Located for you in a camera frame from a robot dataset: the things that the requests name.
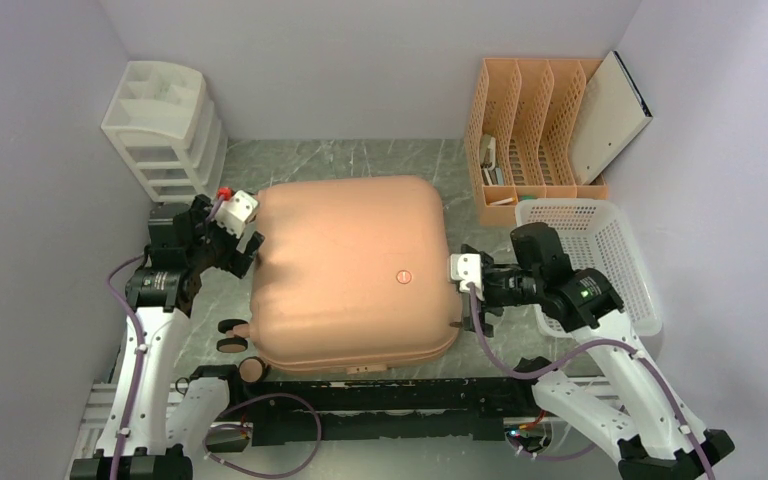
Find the white plastic mesh basket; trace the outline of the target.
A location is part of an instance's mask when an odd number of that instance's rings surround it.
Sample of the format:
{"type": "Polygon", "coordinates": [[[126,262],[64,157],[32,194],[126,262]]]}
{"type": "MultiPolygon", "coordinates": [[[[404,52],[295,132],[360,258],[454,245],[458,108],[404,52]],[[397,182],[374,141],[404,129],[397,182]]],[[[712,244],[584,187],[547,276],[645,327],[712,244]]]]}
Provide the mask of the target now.
{"type": "Polygon", "coordinates": [[[575,269],[594,268],[609,279],[639,335],[661,332],[662,309],[654,282],[616,205],[594,199],[526,200],[515,207],[515,218],[518,226],[540,222],[555,229],[575,269]]]}

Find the white plastic drawer organizer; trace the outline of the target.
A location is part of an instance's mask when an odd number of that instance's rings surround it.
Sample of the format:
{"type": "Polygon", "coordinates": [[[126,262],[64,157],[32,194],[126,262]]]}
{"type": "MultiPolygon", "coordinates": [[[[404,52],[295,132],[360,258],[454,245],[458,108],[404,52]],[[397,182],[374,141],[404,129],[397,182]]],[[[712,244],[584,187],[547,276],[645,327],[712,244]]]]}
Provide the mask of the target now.
{"type": "Polygon", "coordinates": [[[214,195],[228,134],[202,73],[162,61],[130,61],[101,129],[152,201],[214,195]]]}

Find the pink hard-shell suitcase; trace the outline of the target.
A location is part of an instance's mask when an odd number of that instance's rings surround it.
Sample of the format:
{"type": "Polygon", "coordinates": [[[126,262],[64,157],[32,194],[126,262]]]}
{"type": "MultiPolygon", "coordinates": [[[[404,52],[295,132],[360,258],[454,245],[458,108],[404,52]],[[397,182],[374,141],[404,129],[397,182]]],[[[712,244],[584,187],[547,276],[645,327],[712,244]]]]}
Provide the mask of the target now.
{"type": "Polygon", "coordinates": [[[441,356],[460,295],[437,189],[417,176],[279,184],[258,194],[264,237],[249,337],[287,373],[383,370],[441,356]]]}

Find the orange plastic file rack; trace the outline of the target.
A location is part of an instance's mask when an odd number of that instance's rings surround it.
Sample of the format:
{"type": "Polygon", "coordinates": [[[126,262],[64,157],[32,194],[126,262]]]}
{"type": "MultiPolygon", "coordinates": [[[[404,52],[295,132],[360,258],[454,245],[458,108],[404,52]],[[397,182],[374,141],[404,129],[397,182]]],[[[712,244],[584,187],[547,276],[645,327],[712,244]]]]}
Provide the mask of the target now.
{"type": "Polygon", "coordinates": [[[585,88],[601,62],[576,58],[484,58],[464,149],[479,223],[509,226],[523,201],[606,200],[603,177],[583,183],[570,163],[585,88]]]}

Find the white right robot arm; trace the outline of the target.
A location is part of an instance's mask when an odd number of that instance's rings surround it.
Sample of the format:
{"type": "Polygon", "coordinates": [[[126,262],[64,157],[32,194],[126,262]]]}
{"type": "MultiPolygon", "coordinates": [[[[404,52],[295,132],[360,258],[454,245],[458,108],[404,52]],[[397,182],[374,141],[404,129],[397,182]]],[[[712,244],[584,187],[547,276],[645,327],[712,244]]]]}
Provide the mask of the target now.
{"type": "Polygon", "coordinates": [[[624,479],[714,478],[733,440],[706,427],[670,386],[608,277],[574,268],[557,231],[543,222],[516,227],[510,240],[515,263],[463,245],[449,258],[449,277],[469,297],[464,329],[499,371],[520,380],[509,389],[512,407],[563,419],[610,456],[624,479]],[[557,321],[575,348],[555,361],[501,361],[487,343],[485,315],[525,305],[557,321]]]}

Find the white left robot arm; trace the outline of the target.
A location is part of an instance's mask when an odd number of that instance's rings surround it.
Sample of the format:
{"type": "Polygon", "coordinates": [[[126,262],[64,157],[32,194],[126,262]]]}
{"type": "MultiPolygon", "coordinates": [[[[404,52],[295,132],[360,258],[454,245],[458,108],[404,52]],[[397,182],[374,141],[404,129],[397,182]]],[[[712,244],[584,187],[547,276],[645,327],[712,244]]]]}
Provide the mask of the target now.
{"type": "Polygon", "coordinates": [[[127,321],[115,397],[91,457],[75,460],[70,478],[190,479],[214,419],[244,411],[245,391],[217,377],[196,380],[174,410],[168,399],[201,275],[209,269],[246,274],[264,238],[255,233],[246,247],[239,243],[258,209],[247,192],[224,191],[150,212],[138,266],[124,291],[113,293],[127,321]]]}

